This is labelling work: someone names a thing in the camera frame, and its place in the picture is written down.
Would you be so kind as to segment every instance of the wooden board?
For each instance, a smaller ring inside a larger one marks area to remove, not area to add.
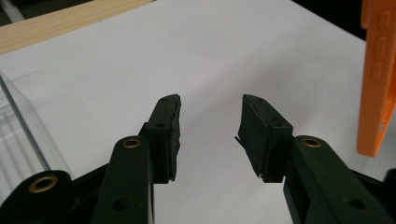
[[[150,2],[151,0],[96,0],[0,27],[0,54],[77,30]]]

